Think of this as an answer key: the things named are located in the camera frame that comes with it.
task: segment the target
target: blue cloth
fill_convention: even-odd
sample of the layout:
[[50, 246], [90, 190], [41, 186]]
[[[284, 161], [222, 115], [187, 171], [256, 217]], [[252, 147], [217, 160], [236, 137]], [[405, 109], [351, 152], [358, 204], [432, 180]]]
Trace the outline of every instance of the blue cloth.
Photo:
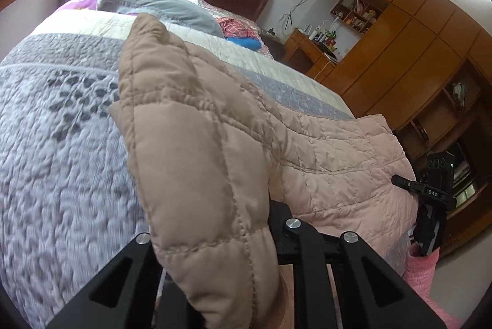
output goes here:
[[119, 14], [151, 14], [172, 22], [224, 38], [222, 28], [205, 9], [188, 0], [98, 0], [97, 10]]
[[253, 38], [226, 38], [228, 41], [235, 43], [239, 46], [246, 47], [249, 50], [259, 50], [261, 48], [261, 42]]

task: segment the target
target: gray pillow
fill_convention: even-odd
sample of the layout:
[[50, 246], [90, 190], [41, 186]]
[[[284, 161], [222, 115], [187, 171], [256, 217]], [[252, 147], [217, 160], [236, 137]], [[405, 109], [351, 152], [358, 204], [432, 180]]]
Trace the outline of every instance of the gray pillow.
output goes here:
[[99, 0], [97, 10], [120, 14], [148, 13], [161, 21], [224, 38], [215, 18], [188, 0]]

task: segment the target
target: black mechanical device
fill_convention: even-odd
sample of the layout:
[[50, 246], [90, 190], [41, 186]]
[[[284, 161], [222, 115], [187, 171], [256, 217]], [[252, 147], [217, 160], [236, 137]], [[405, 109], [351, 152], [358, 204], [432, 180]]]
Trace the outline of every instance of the black mechanical device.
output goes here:
[[[294, 270], [295, 329], [336, 329], [333, 293], [344, 329], [445, 329], [407, 283], [355, 232], [323, 235], [271, 201], [269, 227], [279, 265]], [[331, 265], [335, 289], [326, 264]], [[48, 324], [47, 329], [148, 329], [162, 267], [141, 233]], [[156, 329], [201, 329], [204, 320], [166, 275]]]
[[393, 175], [391, 182], [419, 195], [417, 225], [413, 237], [419, 253], [428, 256], [442, 244], [448, 211], [456, 208], [453, 197], [454, 156], [447, 151], [429, 154], [427, 170], [421, 182]]

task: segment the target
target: red plaid cloth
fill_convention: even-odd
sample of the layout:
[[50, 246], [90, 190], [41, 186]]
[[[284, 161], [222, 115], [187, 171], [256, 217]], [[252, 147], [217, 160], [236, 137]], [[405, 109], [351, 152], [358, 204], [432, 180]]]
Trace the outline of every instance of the red plaid cloth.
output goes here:
[[247, 25], [235, 18], [218, 18], [217, 22], [226, 38], [252, 38], [258, 41], [260, 40], [260, 36], [256, 31], [248, 28]]

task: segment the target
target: gray quilt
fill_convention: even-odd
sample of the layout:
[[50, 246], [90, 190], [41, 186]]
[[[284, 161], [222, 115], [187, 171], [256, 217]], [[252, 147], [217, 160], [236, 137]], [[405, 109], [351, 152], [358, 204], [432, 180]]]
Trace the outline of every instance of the gray quilt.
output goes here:
[[[108, 114], [122, 45], [95, 35], [31, 35], [0, 63], [0, 279], [33, 329], [147, 230]], [[350, 118], [241, 72], [293, 109]]]

